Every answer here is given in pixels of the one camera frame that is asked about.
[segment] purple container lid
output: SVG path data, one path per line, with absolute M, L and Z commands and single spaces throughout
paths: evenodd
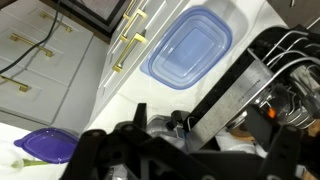
M 77 137 L 61 129 L 45 128 L 14 141 L 14 145 L 42 161 L 62 164 L 70 160 L 78 141 Z

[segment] blue container lid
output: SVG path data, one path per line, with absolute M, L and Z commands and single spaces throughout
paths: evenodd
M 70 160 L 78 141 L 77 137 L 61 129 L 45 128 L 14 141 L 14 145 L 42 161 L 61 164 Z
M 149 53 L 140 69 L 174 89 L 199 81 L 228 51 L 232 33 L 205 7 L 182 13 Z

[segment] gold drawer handle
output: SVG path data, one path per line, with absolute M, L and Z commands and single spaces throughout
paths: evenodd
M 145 12 L 143 12 L 142 10 L 140 10 L 140 9 L 137 10 L 136 14 L 129 19 L 128 23 L 126 24 L 126 26 L 125 26 L 124 29 L 123 29 L 123 32 L 122 32 L 122 34 L 121 34 L 121 36 L 120 36 L 120 39 L 121 39 L 122 41 L 126 42 L 126 41 L 128 40 L 126 34 L 127 34 L 128 30 L 130 29 L 130 27 L 132 26 L 133 22 L 134 22 L 139 16 L 141 16 L 141 17 L 143 17 L 143 18 L 146 18 L 146 17 L 147 17 L 147 14 L 146 14 Z
M 137 42 L 143 42 L 145 41 L 145 33 L 146 31 L 144 30 L 141 34 L 136 33 L 134 35 L 134 37 L 131 39 L 131 41 L 129 42 L 129 44 L 126 46 L 126 48 L 123 50 L 123 52 L 121 53 L 120 57 L 118 58 L 117 62 L 113 65 L 112 69 L 116 72 L 121 72 L 122 67 L 123 67 L 123 63 L 126 60 L 126 57 L 128 56 L 128 54 L 130 53 L 130 51 L 132 50 L 132 46 L 136 45 Z
M 19 36 L 19 35 L 15 34 L 15 33 L 12 33 L 12 34 L 11 34 L 10 39 L 12 39 L 12 40 L 14 40 L 14 41 L 21 40 L 21 41 L 23 41 L 23 42 L 25 42 L 25 43 L 27 43 L 27 44 L 30 44 L 31 46 L 33 46 L 33 45 L 36 44 L 36 43 L 34 43 L 34 42 L 32 42 L 32 41 L 30 41 L 30 40 L 28 40 L 28 39 L 26 39 L 26 38 L 24 38 L 24 37 L 22 37 L 22 36 Z M 52 56 L 53 56 L 53 52 L 50 51 L 49 49 L 44 48 L 44 47 L 42 47 L 42 46 L 38 46 L 38 48 L 39 48 L 41 51 L 44 51 L 44 52 L 46 53 L 46 56 L 48 56 L 48 57 L 52 57 Z
M 0 75 L 0 77 L 2 79 L 4 79 L 5 81 L 12 82 L 13 84 L 17 84 L 19 86 L 19 90 L 22 91 L 22 92 L 27 92 L 28 89 L 29 89 L 29 86 L 26 85 L 26 84 L 23 84 L 21 82 L 18 82 L 16 80 L 13 80 L 13 79 L 10 79 L 10 78 L 7 78 L 7 77 L 2 76 L 2 75 Z
M 46 12 L 44 12 L 44 11 L 41 11 L 40 17 L 42 17 L 42 18 L 49 18 L 49 19 L 51 19 L 51 20 L 54 20 L 54 17 L 53 17 L 53 16 L 51 16 L 50 14 L 48 14 L 48 13 L 46 13 Z M 66 25 L 65 23 L 63 23 L 63 22 L 61 22 L 61 21 L 59 21 L 59 20 L 57 20 L 57 22 L 59 22 L 61 26 L 65 27 L 67 32 L 72 32 L 72 28 L 71 28 L 70 26 Z
M 129 6 L 127 7 L 126 11 L 123 13 L 123 18 L 125 19 L 130 19 L 129 13 L 130 11 L 132 11 L 133 6 L 135 5 L 135 3 L 137 2 L 137 0 L 131 0 Z

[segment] black cable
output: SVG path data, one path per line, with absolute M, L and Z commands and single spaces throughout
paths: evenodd
M 60 7 L 60 0 L 58 0 L 57 5 L 56 5 L 56 14 L 52 23 L 52 26 L 50 28 L 50 31 L 48 33 L 48 35 L 40 42 L 38 42 L 37 44 L 33 45 L 32 47 L 30 47 L 25 53 L 23 53 L 17 60 L 15 60 L 13 63 L 11 63 L 9 66 L 5 67 L 4 69 L 0 70 L 0 74 L 3 74 L 4 72 L 8 71 L 9 69 L 13 68 L 14 66 L 16 66 L 26 55 L 28 55 L 33 49 L 37 48 L 38 46 L 40 46 L 42 43 L 47 42 L 51 35 L 52 35 L 52 31 L 54 26 L 56 25 L 57 19 L 58 19 L 58 14 L 59 14 L 59 7 Z

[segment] white countertop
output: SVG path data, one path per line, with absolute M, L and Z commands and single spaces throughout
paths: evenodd
M 27 130 L 17 127 L 9 126 L 0 123 L 0 142 L 7 142 L 12 144 L 12 148 L 21 156 L 21 158 L 30 158 L 31 155 L 24 152 L 21 148 L 15 147 L 13 142 L 17 139 L 21 139 L 25 135 L 30 133 Z M 20 171 L 13 172 L 11 174 L 3 174 L 0 171 L 0 179 L 3 180 L 58 180 L 63 173 L 66 164 L 61 165 L 39 165 L 28 166 L 22 168 Z
M 228 1 L 212 4 L 212 1 L 191 0 L 186 7 L 194 5 L 210 7 L 228 23 L 233 31 L 234 42 L 238 41 L 206 76 L 191 88 L 177 91 L 144 75 L 137 68 L 99 116 L 90 120 L 85 130 L 103 129 L 107 133 L 112 132 L 117 123 L 133 119 L 137 104 L 140 102 L 147 103 L 149 120 L 154 115 L 170 116 L 173 110 L 192 111 L 259 33 L 272 26 L 286 27 L 283 20 L 265 0 L 256 0 L 249 4 L 246 0 L 225 2 Z M 243 16 L 243 23 L 235 22 L 237 19 L 241 20 L 237 18 L 238 15 Z

